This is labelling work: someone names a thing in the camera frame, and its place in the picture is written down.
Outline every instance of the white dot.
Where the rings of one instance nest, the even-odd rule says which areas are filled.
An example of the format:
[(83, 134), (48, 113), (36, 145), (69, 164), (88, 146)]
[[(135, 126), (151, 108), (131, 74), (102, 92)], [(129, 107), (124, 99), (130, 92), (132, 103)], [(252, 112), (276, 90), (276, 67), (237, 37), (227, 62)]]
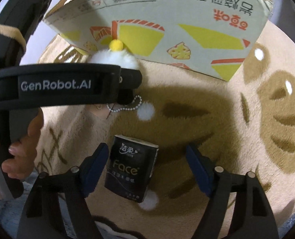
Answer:
[(264, 59), (264, 52), (260, 48), (256, 48), (255, 50), (255, 57), (261, 61)]
[(137, 116), (139, 120), (148, 121), (151, 120), (155, 113), (153, 104), (144, 102), (137, 110)]
[(156, 208), (157, 204), (159, 202), (159, 197), (154, 191), (148, 190), (143, 202), (139, 203), (139, 207), (150, 211)]
[(291, 95), (292, 94), (292, 86), (288, 80), (286, 80), (286, 88), (287, 88), (289, 95)]

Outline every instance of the fluffy carpet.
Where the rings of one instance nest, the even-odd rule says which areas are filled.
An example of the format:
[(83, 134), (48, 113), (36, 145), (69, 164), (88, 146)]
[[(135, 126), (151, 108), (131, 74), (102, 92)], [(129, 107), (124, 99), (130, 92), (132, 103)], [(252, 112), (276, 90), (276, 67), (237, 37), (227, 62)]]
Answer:
[[(86, 60), (57, 36), (39, 62)], [(279, 226), (295, 213), (295, 44), (280, 29), (267, 23), (228, 83), (169, 65), (141, 64), (143, 84), (135, 94), (145, 103), (143, 113), (102, 118), (89, 110), (93, 107), (43, 109), (39, 171), (65, 172), (99, 143), (111, 146), (115, 134), (157, 144), (159, 156), (143, 203), (104, 188), (104, 171), (87, 198), (89, 209), (101, 227), (124, 238), (189, 239), (208, 202), (184, 156), (185, 145), (194, 141), (228, 171), (255, 172)], [(231, 195), (220, 236), (227, 234), (234, 199)]]

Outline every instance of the black handle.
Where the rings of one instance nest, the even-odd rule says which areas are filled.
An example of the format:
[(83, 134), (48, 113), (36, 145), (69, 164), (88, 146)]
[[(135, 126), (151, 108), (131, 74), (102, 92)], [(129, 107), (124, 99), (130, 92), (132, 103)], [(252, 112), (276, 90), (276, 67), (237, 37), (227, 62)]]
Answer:
[(0, 192), (5, 200), (19, 198), (24, 186), (18, 179), (11, 179), (1, 170), (2, 163), (14, 156), (8, 151), (11, 145), (9, 111), (0, 111)]

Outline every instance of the human hand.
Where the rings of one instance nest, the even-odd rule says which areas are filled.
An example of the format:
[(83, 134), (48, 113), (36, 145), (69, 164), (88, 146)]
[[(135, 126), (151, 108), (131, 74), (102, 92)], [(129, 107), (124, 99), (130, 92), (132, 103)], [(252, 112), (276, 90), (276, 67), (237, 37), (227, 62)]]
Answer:
[(3, 172), (13, 179), (25, 179), (34, 169), (34, 160), (37, 156), (37, 144), (40, 138), (40, 129), (44, 125), (44, 116), (41, 109), (38, 115), (30, 122), (27, 135), (9, 147), (13, 159), (2, 163)]

